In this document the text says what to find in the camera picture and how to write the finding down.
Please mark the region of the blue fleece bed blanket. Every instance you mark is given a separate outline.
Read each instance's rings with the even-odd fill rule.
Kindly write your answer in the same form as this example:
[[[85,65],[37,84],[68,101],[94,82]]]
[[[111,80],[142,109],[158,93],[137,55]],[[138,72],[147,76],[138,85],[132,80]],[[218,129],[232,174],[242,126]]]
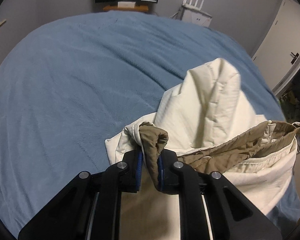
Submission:
[[[64,18],[0,66],[0,219],[17,236],[81,171],[109,166],[105,140],[157,110],[189,69],[224,58],[257,114],[283,114],[245,49],[218,31],[137,12]]]

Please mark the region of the cream hooded puffer jacket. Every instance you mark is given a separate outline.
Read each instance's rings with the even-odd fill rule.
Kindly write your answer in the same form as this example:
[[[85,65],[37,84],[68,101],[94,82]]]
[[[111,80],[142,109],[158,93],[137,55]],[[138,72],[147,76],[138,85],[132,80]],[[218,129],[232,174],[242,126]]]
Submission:
[[[112,164],[140,148],[141,192],[124,193],[123,239],[179,239],[177,196],[159,192],[157,161],[164,149],[195,171],[223,174],[282,233],[300,217],[293,166],[300,129],[257,114],[241,89],[241,76],[225,59],[186,73],[167,90],[158,110],[125,126],[105,142]]]

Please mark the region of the white wifi router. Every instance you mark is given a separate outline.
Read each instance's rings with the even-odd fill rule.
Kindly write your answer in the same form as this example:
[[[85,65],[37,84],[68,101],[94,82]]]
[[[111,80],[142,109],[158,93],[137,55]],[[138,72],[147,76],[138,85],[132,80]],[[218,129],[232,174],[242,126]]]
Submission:
[[[183,0],[182,6],[186,9],[201,11],[203,8],[204,0]]]

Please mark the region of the wooden monitor stand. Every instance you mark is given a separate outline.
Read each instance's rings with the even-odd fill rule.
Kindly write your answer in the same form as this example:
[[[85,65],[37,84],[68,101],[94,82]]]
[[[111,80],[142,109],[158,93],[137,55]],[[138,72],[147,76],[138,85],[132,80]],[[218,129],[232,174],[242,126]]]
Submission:
[[[149,7],[147,5],[136,5],[135,3],[127,3],[127,4],[117,4],[117,5],[106,5],[103,8],[103,11],[135,11],[135,12],[149,12]]]

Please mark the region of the white door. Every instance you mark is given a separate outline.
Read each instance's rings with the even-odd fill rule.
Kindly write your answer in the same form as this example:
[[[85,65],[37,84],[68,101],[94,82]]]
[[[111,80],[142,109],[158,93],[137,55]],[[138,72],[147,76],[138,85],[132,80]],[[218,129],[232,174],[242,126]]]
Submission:
[[[290,53],[300,54],[300,4],[282,0],[274,22],[253,56],[254,64],[277,97],[300,69],[300,55],[292,65]]]

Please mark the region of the pile of dark clothes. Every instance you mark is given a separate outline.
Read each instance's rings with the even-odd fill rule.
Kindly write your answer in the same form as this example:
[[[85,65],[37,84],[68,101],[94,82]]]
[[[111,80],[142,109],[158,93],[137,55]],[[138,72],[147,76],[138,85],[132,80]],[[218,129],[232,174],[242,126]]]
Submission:
[[[300,122],[300,70],[279,99],[287,122]]]

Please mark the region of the white box under router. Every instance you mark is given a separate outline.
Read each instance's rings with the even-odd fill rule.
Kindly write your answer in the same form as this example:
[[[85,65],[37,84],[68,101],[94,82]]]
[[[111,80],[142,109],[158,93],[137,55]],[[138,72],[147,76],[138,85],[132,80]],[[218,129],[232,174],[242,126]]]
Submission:
[[[196,24],[202,27],[209,27],[212,16],[198,10],[180,7],[177,19],[183,22]]]

